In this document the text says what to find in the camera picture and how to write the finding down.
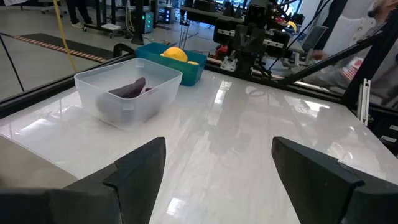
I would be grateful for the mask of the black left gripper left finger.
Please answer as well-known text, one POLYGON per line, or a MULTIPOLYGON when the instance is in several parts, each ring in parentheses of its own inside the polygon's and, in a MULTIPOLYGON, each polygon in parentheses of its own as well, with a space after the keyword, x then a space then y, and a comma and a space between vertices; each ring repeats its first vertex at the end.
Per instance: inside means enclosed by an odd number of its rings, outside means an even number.
POLYGON ((114 162, 104 179, 118 196, 123 223, 148 224, 164 176, 165 138, 156 137, 114 162))

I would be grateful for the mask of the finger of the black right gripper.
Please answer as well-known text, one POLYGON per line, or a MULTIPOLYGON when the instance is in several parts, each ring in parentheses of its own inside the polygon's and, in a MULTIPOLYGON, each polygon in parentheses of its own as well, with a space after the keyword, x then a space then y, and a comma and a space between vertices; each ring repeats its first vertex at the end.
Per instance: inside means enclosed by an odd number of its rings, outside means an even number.
POLYGON ((281 58, 285 55, 289 44, 290 35, 280 30, 274 30, 271 41, 275 42, 275 46, 270 46, 269 55, 275 58, 281 58))
POLYGON ((219 44, 228 44, 233 40, 237 23, 224 19, 217 19, 215 21, 215 28, 213 33, 213 41, 219 44))

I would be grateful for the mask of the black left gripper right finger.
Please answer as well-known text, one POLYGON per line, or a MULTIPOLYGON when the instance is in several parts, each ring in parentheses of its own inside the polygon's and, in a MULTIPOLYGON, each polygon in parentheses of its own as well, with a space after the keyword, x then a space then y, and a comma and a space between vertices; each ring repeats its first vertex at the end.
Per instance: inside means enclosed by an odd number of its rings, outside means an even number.
POLYGON ((340 223, 364 182, 334 157, 287 138, 274 137, 271 153, 300 223, 340 223))

